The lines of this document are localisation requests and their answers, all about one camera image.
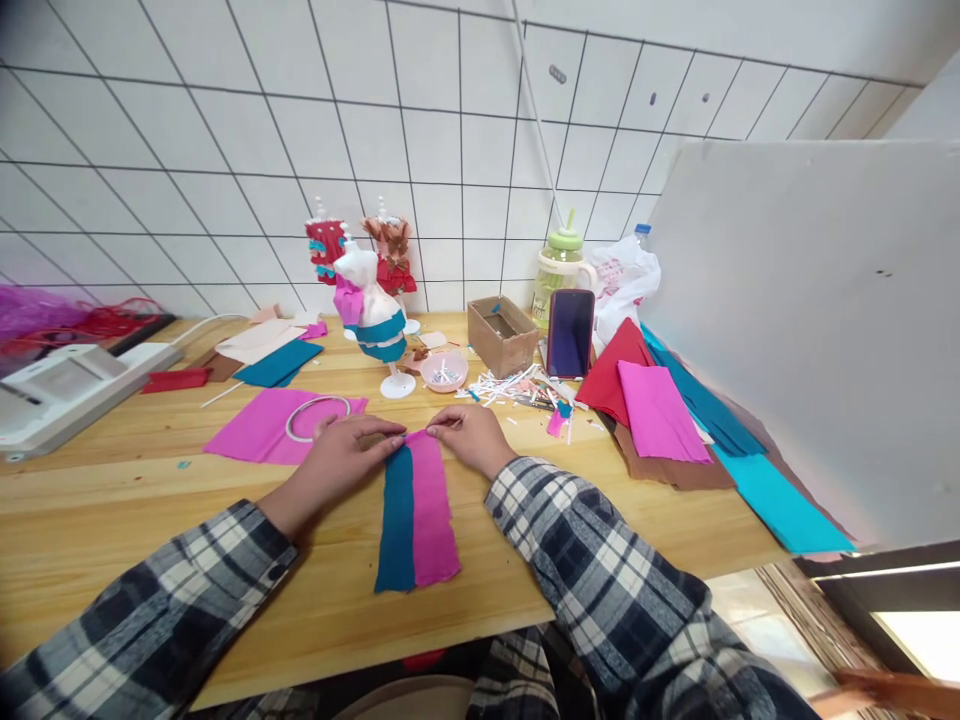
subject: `green water bottle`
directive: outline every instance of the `green water bottle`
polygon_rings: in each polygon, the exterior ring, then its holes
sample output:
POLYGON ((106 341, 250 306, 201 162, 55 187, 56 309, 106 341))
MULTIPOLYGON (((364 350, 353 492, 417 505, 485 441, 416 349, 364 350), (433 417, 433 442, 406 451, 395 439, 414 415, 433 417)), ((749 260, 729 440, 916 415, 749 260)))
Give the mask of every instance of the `green water bottle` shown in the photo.
POLYGON ((550 324, 550 298, 560 289, 575 288, 580 273, 584 273, 593 290, 597 285, 597 271, 583 259, 583 238, 573 229, 573 211, 567 227, 557 228, 547 238, 547 247, 540 251, 540 267, 533 289, 533 321, 541 330, 550 324))

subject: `shirt sleeve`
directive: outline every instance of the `shirt sleeve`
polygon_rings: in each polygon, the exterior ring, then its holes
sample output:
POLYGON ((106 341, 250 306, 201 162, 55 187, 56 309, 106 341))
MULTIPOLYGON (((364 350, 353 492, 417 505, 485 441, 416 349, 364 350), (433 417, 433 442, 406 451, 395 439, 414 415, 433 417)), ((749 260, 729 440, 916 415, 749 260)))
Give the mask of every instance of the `shirt sleeve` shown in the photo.
POLYGON ((248 500, 173 538, 0 677, 16 717, 179 714, 297 550, 248 500))
POLYGON ((531 566, 608 717, 816 718, 596 487, 521 457, 486 506, 531 566))

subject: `hand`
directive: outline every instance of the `hand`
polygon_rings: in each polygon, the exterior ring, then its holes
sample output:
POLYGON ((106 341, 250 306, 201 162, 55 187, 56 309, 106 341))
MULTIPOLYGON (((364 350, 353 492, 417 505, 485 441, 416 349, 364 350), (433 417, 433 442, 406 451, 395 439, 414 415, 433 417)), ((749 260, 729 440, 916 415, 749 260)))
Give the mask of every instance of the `hand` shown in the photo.
POLYGON ((313 447, 290 479, 257 503, 293 539, 322 508, 360 484, 403 444, 403 425, 373 415, 331 415, 317 425, 313 447), (376 435, 387 437, 377 441, 376 435))
POLYGON ((450 405, 427 423, 433 435, 469 467, 493 480, 517 457, 500 429, 493 410, 480 405, 450 405))

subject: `wooden table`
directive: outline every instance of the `wooden table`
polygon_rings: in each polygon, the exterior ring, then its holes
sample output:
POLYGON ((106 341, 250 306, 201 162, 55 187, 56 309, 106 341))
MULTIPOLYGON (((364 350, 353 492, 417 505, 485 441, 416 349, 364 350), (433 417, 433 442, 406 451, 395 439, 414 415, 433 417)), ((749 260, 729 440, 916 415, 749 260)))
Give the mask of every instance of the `wooden table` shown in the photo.
MULTIPOLYGON (((424 331, 461 344, 471 379, 484 369, 467 351, 462 313, 424 315, 424 331)), ((291 387, 370 398, 368 412, 422 428, 454 400, 422 387, 386 400, 385 369, 342 338, 337 319, 319 365, 291 387)), ((158 335, 171 340, 187 322, 158 335)), ((242 321, 210 323, 190 361, 242 321)), ((101 590, 159 545, 240 498, 256 500, 291 469, 205 455, 204 444, 259 392, 242 387, 200 409, 227 384, 134 395, 58 451, 0 467, 0 665, 50 637, 101 590)), ((546 433, 541 410, 491 406, 513 447, 595 483, 630 526, 680 568, 722 575, 786 557, 732 490, 680 493, 631 480, 593 412, 576 412, 573 442, 546 433), (516 420, 513 425, 505 420, 516 420), (587 418, 593 418, 593 425, 587 418)), ((383 473, 334 509, 303 544, 302 564, 217 667, 195 708, 247 697, 552 619, 520 557, 483 507, 488 484, 444 450, 463 571, 409 595, 373 594, 383 473)))

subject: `plastic bowl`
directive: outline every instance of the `plastic bowl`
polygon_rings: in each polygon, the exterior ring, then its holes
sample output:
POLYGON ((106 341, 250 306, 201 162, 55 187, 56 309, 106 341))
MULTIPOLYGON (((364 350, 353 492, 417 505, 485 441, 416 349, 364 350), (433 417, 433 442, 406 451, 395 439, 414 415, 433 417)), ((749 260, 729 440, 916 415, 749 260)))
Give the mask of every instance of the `plastic bowl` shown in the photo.
POLYGON ((420 375, 423 376, 423 382, 434 392, 453 392, 457 390, 467 381, 467 370, 469 370, 467 360, 458 352, 430 353, 430 356, 420 363, 420 375), (434 376, 444 370, 457 379, 449 382, 446 380, 435 382, 434 376))

